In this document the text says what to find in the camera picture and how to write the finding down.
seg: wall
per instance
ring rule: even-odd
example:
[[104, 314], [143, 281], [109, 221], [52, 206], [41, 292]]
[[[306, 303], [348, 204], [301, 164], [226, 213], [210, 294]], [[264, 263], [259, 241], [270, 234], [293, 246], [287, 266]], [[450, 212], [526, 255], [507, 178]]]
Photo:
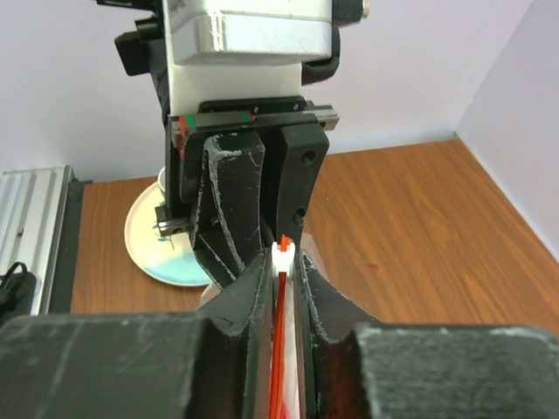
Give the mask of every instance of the wall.
[[[342, 116], [332, 150], [443, 139], [454, 131], [531, 0], [373, 0], [342, 35], [342, 67], [306, 89]], [[71, 163], [81, 178], [153, 175], [160, 111], [113, 39], [130, 10], [18, 0], [0, 16], [0, 171]]]
[[559, 2], [535, 0], [458, 134], [559, 260]]

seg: plate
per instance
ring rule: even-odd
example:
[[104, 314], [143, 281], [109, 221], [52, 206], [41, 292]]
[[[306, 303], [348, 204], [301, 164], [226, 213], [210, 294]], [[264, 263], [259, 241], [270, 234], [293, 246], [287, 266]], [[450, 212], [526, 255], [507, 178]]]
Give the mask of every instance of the plate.
[[200, 267], [187, 233], [161, 237], [155, 207], [163, 203], [157, 182], [144, 190], [130, 208], [124, 226], [128, 255], [151, 278], [176, 286], [206, 286], [210, 277]]

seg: wooden table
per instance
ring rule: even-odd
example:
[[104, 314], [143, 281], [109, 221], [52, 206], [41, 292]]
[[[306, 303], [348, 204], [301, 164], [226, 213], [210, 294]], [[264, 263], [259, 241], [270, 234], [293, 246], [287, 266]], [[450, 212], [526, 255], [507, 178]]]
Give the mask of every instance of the wooden table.
[[[126, 253], [153, 178], [87, 187], [73, 313], [192, 310]], [[387, 322], [520, 323], [559, 335], [559, 265], [461, 141], [330, 155], [307, 217], [330, 281]]]

